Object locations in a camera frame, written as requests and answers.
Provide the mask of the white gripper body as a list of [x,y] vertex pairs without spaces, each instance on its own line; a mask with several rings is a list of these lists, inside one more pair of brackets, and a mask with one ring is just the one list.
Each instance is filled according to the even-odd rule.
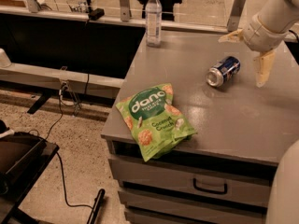
[[287,35],[270,31],[255,14],[242,30],[245,44],[253,51],[268,52],[275,49]]

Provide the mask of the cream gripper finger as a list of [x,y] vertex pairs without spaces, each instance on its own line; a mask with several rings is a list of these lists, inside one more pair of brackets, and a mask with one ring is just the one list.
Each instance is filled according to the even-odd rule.
[[223,35],[219,38],[219,42],[231,42],[231,43],[238,43],[243,40],[243,30],[237,29],[227,35]]
[[255,69],[256,86],[261,88],[270,76],[276,53],[273,50],[261,52],[259,56],[253,59]]

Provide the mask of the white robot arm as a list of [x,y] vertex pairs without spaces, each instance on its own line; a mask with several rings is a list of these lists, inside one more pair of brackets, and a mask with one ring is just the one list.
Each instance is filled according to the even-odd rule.
[[[244,42],[260,55],[253,60],[256,85],[269,78],[275,49],[299,21],[299,0],[268,0],[242,29],[220,38],[221,42]],[[281,158],[273,180],[265,224],[299,224],[299,141]]]

